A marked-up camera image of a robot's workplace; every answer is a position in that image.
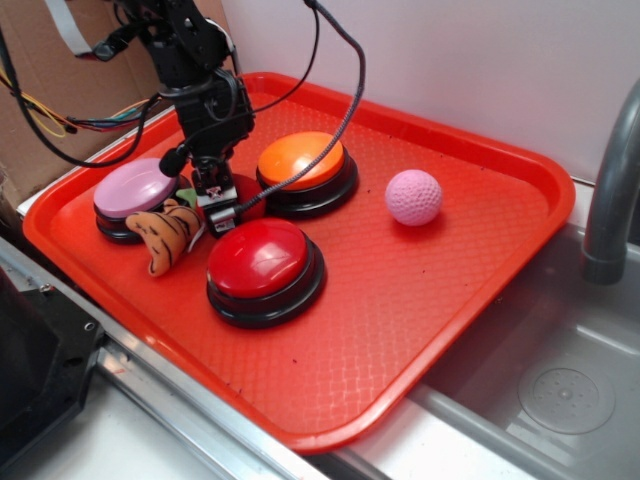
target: purple button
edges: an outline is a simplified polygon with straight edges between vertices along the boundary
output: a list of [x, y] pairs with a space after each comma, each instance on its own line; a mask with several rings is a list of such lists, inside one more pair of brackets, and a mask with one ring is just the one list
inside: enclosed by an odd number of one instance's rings
[[160, 205], [173, 192], [178, 178], [163, 175], [159, 163], [159, 158], [143, 158], [111, 172], [93, 195], [96, 208], [107, 217], [124, 218]]

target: white wall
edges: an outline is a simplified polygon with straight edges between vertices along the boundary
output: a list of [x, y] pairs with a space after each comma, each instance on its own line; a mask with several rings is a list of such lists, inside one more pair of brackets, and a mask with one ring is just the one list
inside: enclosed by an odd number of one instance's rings
[[[323, 0], [364, 47], [366, 98], [547, 155], [595, 180], [640, 78], [634, 0]], [[303, 0], [223, 0], [245, 72], [300, 76]], [[352, 92], [356, 58], [323, 22], [311, 81]]]

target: plastic tray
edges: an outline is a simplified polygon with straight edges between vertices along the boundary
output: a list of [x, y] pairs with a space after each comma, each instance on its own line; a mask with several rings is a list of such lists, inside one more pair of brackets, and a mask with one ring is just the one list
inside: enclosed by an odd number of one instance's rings
[[[276, 74], [245, 80], [254, 107], [295, 83]], [[260, 152], [283, 135], [333, 132], [349, 101], [307, 84], [258, 115], [233, 171], [254, 176]], [[181, 135], [169, 114], [146, 130], [137, 157], [160, 156]], [[133, 334], [287, 446], [331, 450], [384, 416], [565, 223], [574, 202], [571, 179], [545, 157], [371, 103], [342, 141], [359, 167], [356, 195], [297, 222], [325, 256], [326, 289], [276, 328], [242, 330], [216, 316], [205, 277], [213, 237], [157, 279], [147, 274], [144, 245], [107, 242], [92, 196], [111, 168], [78, 170], [47, 191], [25, 233]], [[409, 168], [430, 172], [444, 192], [439, 216], [423, 227], [398, 224], [385, 207], [387, 183]]]

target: gray faucet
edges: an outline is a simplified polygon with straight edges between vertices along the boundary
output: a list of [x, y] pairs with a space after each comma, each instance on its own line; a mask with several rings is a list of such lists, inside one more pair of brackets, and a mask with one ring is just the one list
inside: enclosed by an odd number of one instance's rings
[[598, 173], [580, 259], [584, 279], [611, 285], [622, 278], [639, 187], [640, 80], [622, 106]]

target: pink ball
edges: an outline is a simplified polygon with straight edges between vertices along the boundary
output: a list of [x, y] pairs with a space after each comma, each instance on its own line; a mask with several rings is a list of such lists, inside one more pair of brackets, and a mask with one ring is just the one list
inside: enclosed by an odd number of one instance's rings
[[391, 179], [385, 192], [387, 208], [403, 225], [417, 227], [433, 220], [442, 206], [442, 188], [422, 170], [405, 170]]

